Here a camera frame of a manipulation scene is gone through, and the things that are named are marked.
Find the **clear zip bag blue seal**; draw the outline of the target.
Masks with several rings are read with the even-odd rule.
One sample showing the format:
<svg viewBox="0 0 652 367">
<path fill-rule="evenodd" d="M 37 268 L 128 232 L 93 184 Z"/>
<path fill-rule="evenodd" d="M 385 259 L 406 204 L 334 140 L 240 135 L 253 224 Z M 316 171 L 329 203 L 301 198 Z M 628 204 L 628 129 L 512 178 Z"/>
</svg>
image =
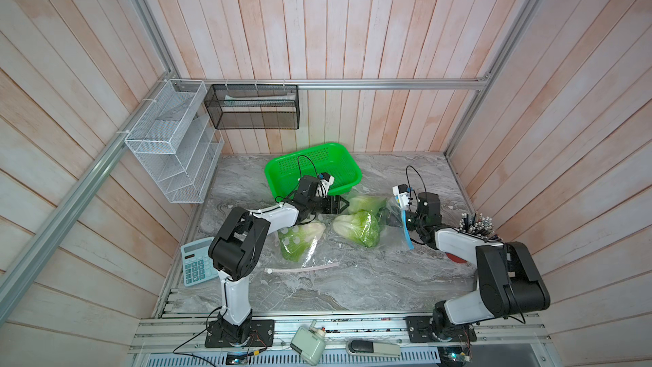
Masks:
<svg viewBox="0 0 652 367">
<path fill-rule="evenodd" d="M 361 194 L 347 195 L 346 200 L 351 198 L 353 195 L 361 195 Z M 407 240 L 405 237 L 405 229 L 403 227 L 402 219 L 401 219 L 401 210 L 399 209 L 397 203 L 395 203 L 394 200 L 386 196 L 382 196 L 382 197 L 387 198 L 386 207 L 378 215 L 375 215 L 377 219 L 379 219 L 379 222 L 382 227 L 382 231 L 380 232 L 380 242 L 378 246 L 368 248 L 368 249 L 383 249 L 388 251 L 408 251 L 413 249 L 414 248 L 413 243 Z M 343 212 L 343 214 L 340 214 L 338 216 L 341 215 L 348 215 L 348 213 L 345 211 Z"/>
</svg>

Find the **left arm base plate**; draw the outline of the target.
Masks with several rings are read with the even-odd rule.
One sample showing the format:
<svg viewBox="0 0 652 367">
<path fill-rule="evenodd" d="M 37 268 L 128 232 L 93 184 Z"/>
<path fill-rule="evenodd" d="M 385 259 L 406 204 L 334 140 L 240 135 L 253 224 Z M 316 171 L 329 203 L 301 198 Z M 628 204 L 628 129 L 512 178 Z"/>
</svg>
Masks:
<svg viewBox="0 0 652 367">
<path fill-rule="evenodd" d="M 205 339 L 206 348 L 242 348 L 247 346 L 268 348 L 273 346 L 275 321 L 273 319 L 246 320 L 235 326 L 219 319 L 209 323 Z"/>
</svg>

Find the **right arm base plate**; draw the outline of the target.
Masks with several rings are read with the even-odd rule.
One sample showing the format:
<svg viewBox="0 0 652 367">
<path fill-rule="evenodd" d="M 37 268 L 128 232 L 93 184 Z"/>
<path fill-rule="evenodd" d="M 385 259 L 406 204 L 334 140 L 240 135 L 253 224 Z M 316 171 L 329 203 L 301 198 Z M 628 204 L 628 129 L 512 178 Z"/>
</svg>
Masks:
<svg viewBox="0 0 652 367">
<path fill-rule="evenodd" d="M 411 343 L 476 342 L 477 334 L 472 325 L 452 325 L 432 316 L 408 316 L 404 318 Z"/>
</svg>

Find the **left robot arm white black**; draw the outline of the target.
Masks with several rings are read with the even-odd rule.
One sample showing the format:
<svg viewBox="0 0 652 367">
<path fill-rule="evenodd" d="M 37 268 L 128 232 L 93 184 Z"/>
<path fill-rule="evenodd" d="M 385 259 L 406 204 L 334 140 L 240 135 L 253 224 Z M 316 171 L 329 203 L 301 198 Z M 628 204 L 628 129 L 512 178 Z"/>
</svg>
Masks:
<svg viewBox="0 0 652 367">
<path fill-rule="evenodd" d="M 308 224 L 321 213 L 344 210 L 341 199 L 329 194 L 333 184 L 329 173 L 305 175 L 280 203 L 259 210 L 235 207 L 227 215 L 208 250 L 222 288 L 221 316 L 226 323 L 241 327 L 251 317 L 248 277 L 269 234 Z"/>
</svg>

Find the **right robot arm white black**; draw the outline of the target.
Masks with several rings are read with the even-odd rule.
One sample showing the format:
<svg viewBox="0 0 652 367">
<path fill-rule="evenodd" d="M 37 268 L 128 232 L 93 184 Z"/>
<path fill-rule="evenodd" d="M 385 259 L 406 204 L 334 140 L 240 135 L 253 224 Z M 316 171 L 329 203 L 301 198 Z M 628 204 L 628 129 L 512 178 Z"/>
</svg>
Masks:
<svg viewBox="0 0 652 367">
<path fill-rule="evenodd" d="M 473 324 L 549 308 L 551 297 L 525 244 L 504 242 L 488 226 L 479 229 L 467 215 L 458 229 L 446 226 L 437 194 L 414 195 L 407 185 L 395 187 L 394 193 L 409 247 L 414 246 L 410 236 L 414 231 L 422 244 L 451 260 L 470 263 L 477 271 L 473 292 L 438 302 L 432 316 L 419 323 L 407 319 L 409 331 L 417 335 L 411 338 L 413 343 L 474 341 Z"/>
</svg>

